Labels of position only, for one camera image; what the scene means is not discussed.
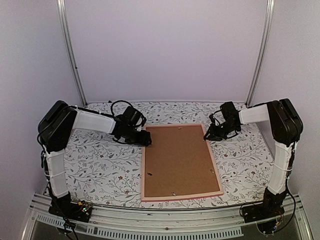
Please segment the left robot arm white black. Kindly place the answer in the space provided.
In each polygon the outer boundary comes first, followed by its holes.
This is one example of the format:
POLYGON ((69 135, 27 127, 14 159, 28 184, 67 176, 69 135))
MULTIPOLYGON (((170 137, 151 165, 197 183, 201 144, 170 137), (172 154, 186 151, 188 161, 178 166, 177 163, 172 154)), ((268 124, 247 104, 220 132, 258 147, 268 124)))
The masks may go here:
POLYGON ((63 198, 69 194, 64 165, 65 149, 74 130, 96 131, 110 134, 115 142, 147 147, 151 145, 150 132, 143 130, 143 114, 129 105, 124 113, 102 113, 58 100, 38 125, 38 142, 43 148, 44 168, 52 195, 58 200, 55 209, 63 216, 74 213, 74 205, 63 198))

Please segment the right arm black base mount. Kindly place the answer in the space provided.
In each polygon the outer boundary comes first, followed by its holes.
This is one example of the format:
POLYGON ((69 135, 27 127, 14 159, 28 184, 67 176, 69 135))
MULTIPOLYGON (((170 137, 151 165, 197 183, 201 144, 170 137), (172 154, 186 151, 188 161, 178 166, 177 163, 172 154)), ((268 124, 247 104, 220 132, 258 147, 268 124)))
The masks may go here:
POLYGON ((280 222, 283 220, 285 213, 283 201, 285 197, 285 194, 267 194, 263 197, 262 203, 241 207, 239 210, 240 215, 243 217, 245 223, 273 218, 273 220, 259 223, 257 226, 261 233, 266 235, 272 234, 277 230, 280 222))

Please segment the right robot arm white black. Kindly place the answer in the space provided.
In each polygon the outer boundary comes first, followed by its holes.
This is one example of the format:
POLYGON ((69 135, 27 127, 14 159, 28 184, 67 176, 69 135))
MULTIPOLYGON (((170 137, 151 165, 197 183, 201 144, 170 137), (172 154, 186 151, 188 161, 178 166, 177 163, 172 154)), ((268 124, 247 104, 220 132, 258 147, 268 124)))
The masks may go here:
POLYGON ((220 123, 215 115, 209 115, 211 124, 203 139, 222 141, 239 134, 241 126, 252 123, 269 122, 275 141, 275 156, 270 181, 266 192, 274 196, 287 190, 286 180, 291 174, 297 143, 303 131, 303 122, 288 98, 260 103, 237 110, 229 101, 220 106, 224 122, 220 123))

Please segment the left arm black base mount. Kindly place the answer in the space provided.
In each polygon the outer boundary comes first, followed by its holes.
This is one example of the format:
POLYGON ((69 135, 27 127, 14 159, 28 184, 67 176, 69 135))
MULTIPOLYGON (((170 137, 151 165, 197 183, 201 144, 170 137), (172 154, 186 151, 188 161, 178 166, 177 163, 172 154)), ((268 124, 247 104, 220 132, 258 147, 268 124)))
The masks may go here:
POLYGON ((71 201, 69 194, 57 198, 52 197, 48 212, 52 215, 64 217, 69 220, 76 220, 88 223, 92 214, 92 205, 84 200, 76 203, 71 201))

